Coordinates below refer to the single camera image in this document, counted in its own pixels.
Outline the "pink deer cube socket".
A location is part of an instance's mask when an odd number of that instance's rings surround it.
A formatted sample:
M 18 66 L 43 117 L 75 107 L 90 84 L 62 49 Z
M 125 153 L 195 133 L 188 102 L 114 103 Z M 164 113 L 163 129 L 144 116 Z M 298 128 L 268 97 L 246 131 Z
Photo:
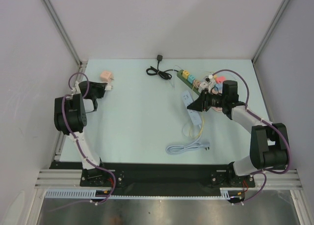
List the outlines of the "pink deer cube socket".
M 103 71 L 100 74 L 101 83 L 110 84 L 114 80 L 114 75 L 110 71 Z

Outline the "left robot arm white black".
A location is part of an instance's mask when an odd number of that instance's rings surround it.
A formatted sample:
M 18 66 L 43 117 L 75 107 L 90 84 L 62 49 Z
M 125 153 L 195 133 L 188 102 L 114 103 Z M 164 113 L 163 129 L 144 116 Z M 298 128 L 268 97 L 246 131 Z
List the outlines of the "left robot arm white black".
M 54 99 L 54 125 L 76 145 L 80 154 L 82 187 L 104 186 L 110 177 L 109 173 L 103 171 L 102 160 L 84 133 L 87 126 L 84 101 L 89 101 L 95 112 L 98 108 L 97 100 L 104 97 L 106 88 L 106 82 L 77 82 L 74 94 Z

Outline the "white Honor charger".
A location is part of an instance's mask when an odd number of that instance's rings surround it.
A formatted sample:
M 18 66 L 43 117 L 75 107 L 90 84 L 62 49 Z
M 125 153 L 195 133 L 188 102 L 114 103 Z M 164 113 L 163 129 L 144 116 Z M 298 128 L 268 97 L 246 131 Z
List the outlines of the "white Honor charger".
M 110 91 L 110 90 L 112 90 L 112 88 L 113 88 L 112 85 L 107 84 L 106 87 L 105 87 L 105 90 L 106 91 Z

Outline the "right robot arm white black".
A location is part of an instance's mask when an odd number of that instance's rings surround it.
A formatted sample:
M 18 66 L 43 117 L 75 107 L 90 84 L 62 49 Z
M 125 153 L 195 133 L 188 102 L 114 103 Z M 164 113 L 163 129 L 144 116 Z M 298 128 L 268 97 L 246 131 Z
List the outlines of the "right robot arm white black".
M 198 99 L 187 106 L 188 110 L 205 112 L 212 107 L 219 107 L 232 121 L 240 124 L 250 135 L 249 155 L 228 165 L 226 180 L 231 186 L 238 186 L 244 176 L 263 171 L 278 174 L 289 170 L 290 147 L 286 126 L 282 123 L 270 123 L 252 112 L 248 105 L 239 101 L 236 81 L 226 80 L 222 92 L 214 94 L 208 89 L 201 91 Z

